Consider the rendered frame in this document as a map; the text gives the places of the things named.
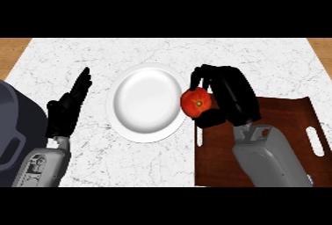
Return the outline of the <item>red tomato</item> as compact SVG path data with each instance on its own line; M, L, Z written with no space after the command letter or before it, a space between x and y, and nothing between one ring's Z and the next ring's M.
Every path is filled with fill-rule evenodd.
M211 98L208 91L197 87L193 91L185 90L180 97L180 106L183 113L191 119L211 108Z

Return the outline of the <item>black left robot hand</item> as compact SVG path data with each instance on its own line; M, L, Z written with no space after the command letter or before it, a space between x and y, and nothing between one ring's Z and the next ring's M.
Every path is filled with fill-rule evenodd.
M50 100L47 103L48 126L45 137L69 137L79 117L79 109L91 87L90 68L85 67L72 85L59 100Z

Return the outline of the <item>brown wooden tray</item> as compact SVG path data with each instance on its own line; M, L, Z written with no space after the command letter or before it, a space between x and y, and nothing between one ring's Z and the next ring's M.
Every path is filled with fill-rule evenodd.
M258 97L262 119L253 125L277 127L289 141L314 187L332 187L332 150L309 98ZM194 185L252 187L231 153L233 127L194 127Z

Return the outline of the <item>white round plate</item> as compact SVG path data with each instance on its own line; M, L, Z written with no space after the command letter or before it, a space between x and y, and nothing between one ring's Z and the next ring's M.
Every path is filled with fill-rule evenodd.
M183 76L162 63L141 63L116 77L104 110L112 129L131 142L157 142L180 128L185 114L180 96Z

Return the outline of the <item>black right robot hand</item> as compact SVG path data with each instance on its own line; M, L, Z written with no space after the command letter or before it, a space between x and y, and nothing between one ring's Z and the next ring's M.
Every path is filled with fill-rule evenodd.
M194 67L188 89L193 91L199 84L211 89L218 104L194 119L199 128L213 127L225 120L239 127L262 118L250 84L237 68L208 64Z

